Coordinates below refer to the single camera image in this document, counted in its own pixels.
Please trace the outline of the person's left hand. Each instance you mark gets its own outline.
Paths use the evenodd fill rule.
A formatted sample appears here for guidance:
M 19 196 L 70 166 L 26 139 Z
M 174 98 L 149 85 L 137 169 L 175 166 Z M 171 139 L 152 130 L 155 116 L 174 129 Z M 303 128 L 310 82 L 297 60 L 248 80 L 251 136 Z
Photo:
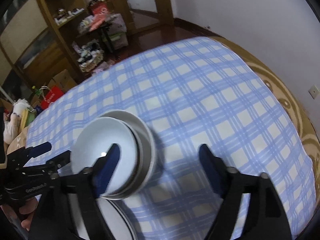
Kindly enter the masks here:
M 28 199 L 25 202 L 25 205 L 19 208 L 18 213 L 20 215 L 26 215 L 26 219 L 21 220 L 21 227 L 27 231 L 30 230 L 31 222 L 33 220 L 33 216 L 37 208 L 37 205 L 38 200 L 35 197 L 33 197 Z M 10 206 L 1 205 L 1 209 L 10 222 L 13 222 L 15 219 L 18 218 L 16 212 Z

